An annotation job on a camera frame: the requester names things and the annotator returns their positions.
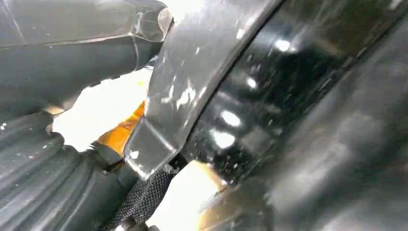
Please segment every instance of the orange part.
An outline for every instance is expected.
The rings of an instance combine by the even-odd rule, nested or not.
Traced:
[[[123,157],[123,146],[125,146],[126,141],[128,140],[130,133],[133,128],[139,122],[140,118],[143,116],[144,112],[144,101],[139,105],[136,111],[127,118],[118,124],[114,129],[103,134],[99,137],[98,142],[100,144],[106,145],[113,150],[115,150],[121,157]]]

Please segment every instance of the scratched plastic surface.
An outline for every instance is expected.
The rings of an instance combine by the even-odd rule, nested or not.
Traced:
[[[238,183],[262,158],[274,157],[268,150],[406,9],[391,6],[286,1],[221,83],[182,153]]]

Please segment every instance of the glossy black surface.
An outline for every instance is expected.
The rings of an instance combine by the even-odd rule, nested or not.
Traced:
[[[281,0],[191,0],[174,24],[150,81],[144,118],[124,148],[147,179],[183,147],[225,73]],[[130,153],[137,152],[132,159]]]
[[[286,1],[222,82],[182,153],[210,163],[224,180],[236,181],[405,7],[386,6],[386,1]]]
[[[405,17],[351,65],[201,229],[407,230],[407,28]]]

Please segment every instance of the black plastic panel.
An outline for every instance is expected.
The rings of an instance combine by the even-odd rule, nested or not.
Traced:
[[[285,1],[221,83],[183,155],[229,183],[243,176],[406,9],[390,2]]]
[[[161,47],[157,15],[164,7],[149,0],[0,0],[0,111],[60,113],[85,87],[142,68]]]
[[[405,231],[408,18],[301,117],[205,230]]]

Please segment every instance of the braided cable sleeve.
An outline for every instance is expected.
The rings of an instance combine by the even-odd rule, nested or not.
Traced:
[[[97,230],[114,231],[128,218],[134,218],[136,224],[145,223],[161,203],[174,175],[160,171],[147,181],[138,181],[129,191],[115,216]]]

